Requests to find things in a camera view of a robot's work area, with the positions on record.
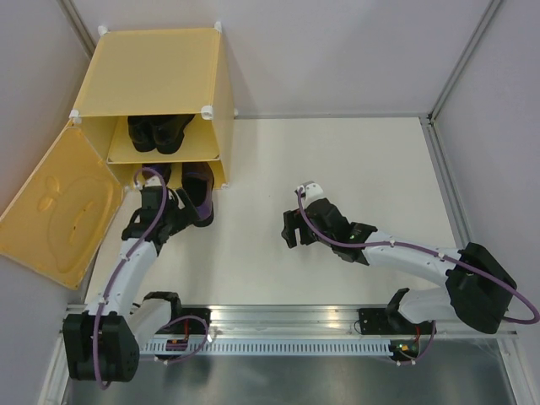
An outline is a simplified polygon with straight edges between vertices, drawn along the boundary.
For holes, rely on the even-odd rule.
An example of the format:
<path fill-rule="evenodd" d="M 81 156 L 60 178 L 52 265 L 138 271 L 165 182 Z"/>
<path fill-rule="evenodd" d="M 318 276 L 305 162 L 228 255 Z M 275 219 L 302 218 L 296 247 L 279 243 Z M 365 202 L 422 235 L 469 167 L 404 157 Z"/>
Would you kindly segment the purple loafer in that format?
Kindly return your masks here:
<path fill-rule="evenodd" d="M 166 186 L 170 179 L 171 171 L 171 163 L 155 163 L 143 165 L 141 174 L 146 176 L 156 175 L 161 178 L 163 186 Z"/>
<path fill-rule="evenodd" d="M 181 175 L 182 188 L 197 212 L 194 225 L 208 227 L 214 218 L 213 171 L 208 162 L 184 162 Z"/>

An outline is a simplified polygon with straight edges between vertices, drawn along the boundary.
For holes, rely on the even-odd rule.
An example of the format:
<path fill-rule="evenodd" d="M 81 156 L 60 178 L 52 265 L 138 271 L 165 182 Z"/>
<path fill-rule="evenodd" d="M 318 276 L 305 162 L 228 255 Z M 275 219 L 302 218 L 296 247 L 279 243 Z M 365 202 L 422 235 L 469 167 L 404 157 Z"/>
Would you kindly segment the black pointed loafer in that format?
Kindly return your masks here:
<path fill-rule="evenodd" d="M 185 128 L 194 117 L 194 114 L 155 116 L 152 127 L 157 150 L 161 154 L 175 153 L 181 147 Z"/>

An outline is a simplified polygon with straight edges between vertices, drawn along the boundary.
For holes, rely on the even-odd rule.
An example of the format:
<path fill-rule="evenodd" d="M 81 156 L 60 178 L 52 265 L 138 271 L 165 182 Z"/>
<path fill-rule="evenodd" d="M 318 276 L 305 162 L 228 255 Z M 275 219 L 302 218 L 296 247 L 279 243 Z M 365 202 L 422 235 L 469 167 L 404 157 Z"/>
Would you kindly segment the black leather shoe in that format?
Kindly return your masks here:
<path fill-rule="evenodd" d="M 147 153 L 156 148 L 153 127 L 147 116 L 129 116 L 127 127 L 132 145 L 139 153 Z"/>

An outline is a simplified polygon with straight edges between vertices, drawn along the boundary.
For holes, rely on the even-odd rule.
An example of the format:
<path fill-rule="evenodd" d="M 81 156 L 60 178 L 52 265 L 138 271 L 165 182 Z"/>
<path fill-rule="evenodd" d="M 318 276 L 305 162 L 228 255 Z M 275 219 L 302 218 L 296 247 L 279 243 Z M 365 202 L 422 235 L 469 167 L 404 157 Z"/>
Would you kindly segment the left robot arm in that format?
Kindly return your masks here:
<path fill-rule="evenodd" d="M 141 349 L 157 331 L 174 334 L 182 329 L 181 300 L 174 292 L 151 292 L 138 309 L 133 305 L 165 243 L 197 219 L 183 189 L 143 188 L 141 206 L 121 233 L 119 257 L 104 289 L 62 324 L 72 379 L 103 387 L 128 382 L 137 371 Z"/>

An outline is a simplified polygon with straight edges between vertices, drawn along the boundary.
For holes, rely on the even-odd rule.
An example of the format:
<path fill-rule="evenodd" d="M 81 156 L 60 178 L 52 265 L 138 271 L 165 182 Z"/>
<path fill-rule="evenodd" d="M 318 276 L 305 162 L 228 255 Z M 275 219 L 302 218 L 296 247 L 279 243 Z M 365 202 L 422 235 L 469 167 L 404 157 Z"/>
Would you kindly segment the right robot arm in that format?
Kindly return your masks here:
<path fill-rule="evenodd" d="M 434 284 L 399 289 L 383 309 L 387 327 L 408 333 L 432 321 L 461 321 L 485 334 L 498 331 L 516 282 L 484 247 L 461 250 L 416 246 L 373 225 L 348 221 L 327 199 L 283 213 L 282 238 L 290 248 L 322 243 L 345 262 L 390 268 Z"/>

